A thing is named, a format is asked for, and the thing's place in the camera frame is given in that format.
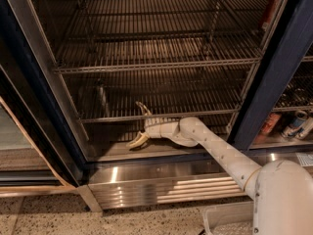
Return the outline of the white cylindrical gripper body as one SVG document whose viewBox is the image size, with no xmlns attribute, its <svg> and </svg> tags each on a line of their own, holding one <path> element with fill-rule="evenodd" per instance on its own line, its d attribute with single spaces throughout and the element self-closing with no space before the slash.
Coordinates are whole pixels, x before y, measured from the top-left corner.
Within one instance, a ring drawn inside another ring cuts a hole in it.
<svg viewBox="0 0 313 235">
<path fill-rule="evenodd" d="M 179 119 L 171 117 L 147 118 L 144 123 L 145 134 L 149 138 L 167 138 L 174 140 L 178 137 Z"/>
</svg>

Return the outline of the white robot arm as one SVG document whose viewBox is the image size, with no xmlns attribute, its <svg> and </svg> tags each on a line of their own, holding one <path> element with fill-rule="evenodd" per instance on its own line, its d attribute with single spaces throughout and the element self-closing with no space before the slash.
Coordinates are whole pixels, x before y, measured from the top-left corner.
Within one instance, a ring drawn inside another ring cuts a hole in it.
<svg viewBox="0 0 313 235">
<path fill-rule="evenodd" d="M 142 102 L 136 105 L 145 120 L 144 130 L 128 148 L 158 138 L 186 147 L 200 145 L 253 199 L 253 235 L 313 235 L 313 178 L 300 164 L 275 160 L 261 166 L 197 117 L 156 117 Z"/>
</svg>

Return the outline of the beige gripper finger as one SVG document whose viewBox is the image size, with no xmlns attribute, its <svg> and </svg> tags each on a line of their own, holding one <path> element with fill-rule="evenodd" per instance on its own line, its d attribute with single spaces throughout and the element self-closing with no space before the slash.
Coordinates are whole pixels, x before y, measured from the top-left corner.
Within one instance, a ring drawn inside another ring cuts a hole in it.
<svg viewBox="0 0 313 235">
<path fill-rule="evenodd" d="M 142 102 L 136 101 L 136 105 L 140 108 L 143 116 L 151 116 L 152 115 L 152 112 Z"/>
<path fill-rule="evenodd" d="M 141 147 L 150 139 L 150 136 L 146 132 L 139 131 L 137 136 L 126 144 L 128 149 L 135 149 Z"/>
</svg>

